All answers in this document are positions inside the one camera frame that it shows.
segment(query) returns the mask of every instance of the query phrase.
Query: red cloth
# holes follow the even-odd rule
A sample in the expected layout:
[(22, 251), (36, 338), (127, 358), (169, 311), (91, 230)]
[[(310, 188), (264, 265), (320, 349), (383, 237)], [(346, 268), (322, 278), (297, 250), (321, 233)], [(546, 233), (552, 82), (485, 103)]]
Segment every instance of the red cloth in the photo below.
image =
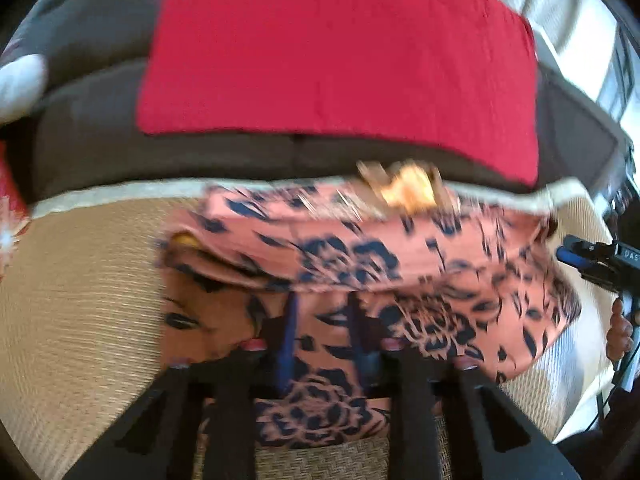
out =
[(535, 79), (498, 0), (164, 0), (137, 120), (430, 144), (533, 184)]

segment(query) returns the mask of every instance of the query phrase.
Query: beige mat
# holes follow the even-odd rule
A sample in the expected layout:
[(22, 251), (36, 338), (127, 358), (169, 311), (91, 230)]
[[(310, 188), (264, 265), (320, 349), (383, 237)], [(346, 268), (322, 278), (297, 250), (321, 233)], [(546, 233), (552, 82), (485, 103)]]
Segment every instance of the beige mat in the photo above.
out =
[[(0, 284), (0, 418), (42, 480), (61, 479), (158, 369), (160, 282), (152, 245), (165, 213), (187, 203), (193, 201), (129, 200), (49, 214), (23, 238)], [(575, 221), (589, 208), (581, 198), (565, 206), (556, 238), (568, 231), (605, 237), (597, 219)], [(599, 293), (575, 275), (573, 281), (582, 316), (506, 386), (549, 437), (607, 364), (608, 316), (594, 302)], [(610, 308), (609, 298), (599, 303)], [(258, 470), (262, 478), (377, 478), (380, 442), (261, 452)]]

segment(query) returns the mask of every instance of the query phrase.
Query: black cable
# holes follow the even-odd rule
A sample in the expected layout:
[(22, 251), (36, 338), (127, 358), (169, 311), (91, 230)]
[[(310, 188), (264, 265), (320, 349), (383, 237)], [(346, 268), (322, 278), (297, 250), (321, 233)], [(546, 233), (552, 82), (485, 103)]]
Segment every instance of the black cable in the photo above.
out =
[[(638, 353), (638, 350), (639, 350), (639, 349), (640, 349), (640, 345), (638, 345), (638, 346), (636, 347), (636, 349), (634, 350), (634, 352), (631, 354), (631, 359), (629, 359), (629, 361), (627, 361), (627, 362), (626, 362), (626, 366), (624, 367), (624, 369), (620, 370), (620, 377), (622, 377), (622, 376), (625, 374), (626, 369), (627, 369), (627, 368), (629, 368), (629, 367), (631, 366), (631, 363), (633, 362), (634, 357), (636, 357), (636, 354)], [(609, 400), (611, 399), (611, 396), (616, 392), (616, 390), (617, 390), (618, 388), (619, 388), (619, 386), (616, 384), (616, 385), (611, 389), (611, 391), (609, 392), (609, 395), (607, 396), (607, 399), (602, 403), (602, 409), (603, 409), (603, 410), (604, 410), (604, 407), (609, 403)], [(600, 418), (600, 414), (598, 413), (598, 414), (596, 415), (596, 418), (594, 418), (594, 419), (591, 421), (591, 424), (587, 426), (587, 429), (586, 429), (585, 431), (589, 431), (589, 430), (593, 427), (593, 425), (598, 421), (598, 419), (599, 419), (599, 418)]]

